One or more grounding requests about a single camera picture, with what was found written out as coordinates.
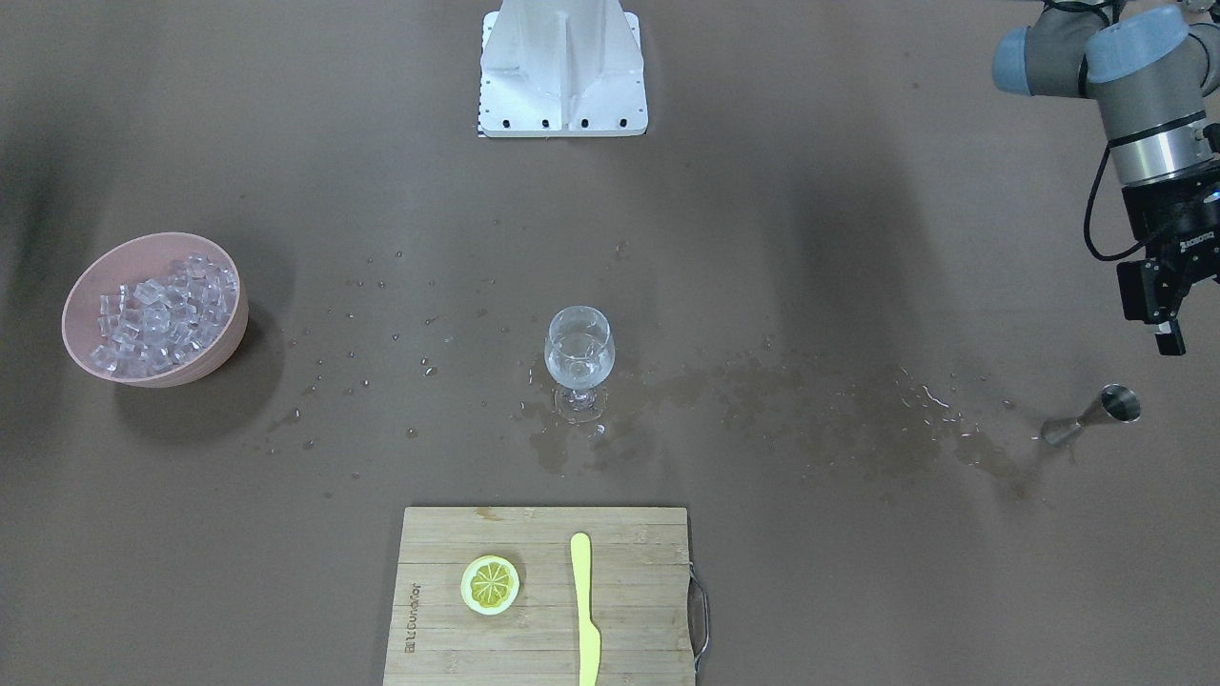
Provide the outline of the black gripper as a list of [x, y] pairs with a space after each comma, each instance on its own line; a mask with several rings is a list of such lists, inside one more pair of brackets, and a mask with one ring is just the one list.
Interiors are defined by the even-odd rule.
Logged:
[[1194, 284], [1218, 278], [1218, 190], [1216, 160], [1122, 189], [1132, 234], [1143, 247], [1141, 260], [1116, 266], [1122, 314], [1153, 325], [1161, 356], [1186, 354], [1177, 314]]

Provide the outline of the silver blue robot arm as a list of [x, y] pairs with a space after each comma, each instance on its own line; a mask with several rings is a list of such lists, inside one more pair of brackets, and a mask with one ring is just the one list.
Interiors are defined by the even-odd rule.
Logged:
[[1078, 96], [1099, 109], [1133, 247], [1086, 247], [1114, 262], [1122, 312], [1153, 331], [1158, 352], [1186, 352], [1186, 295], [1218, 278], [1218, 92], [1215, 1], [1175, 1], [1131, 17], [1121, 1], [1046, 1], [1036, 23], [1002, 35], [989, 73], [1000, 92]]

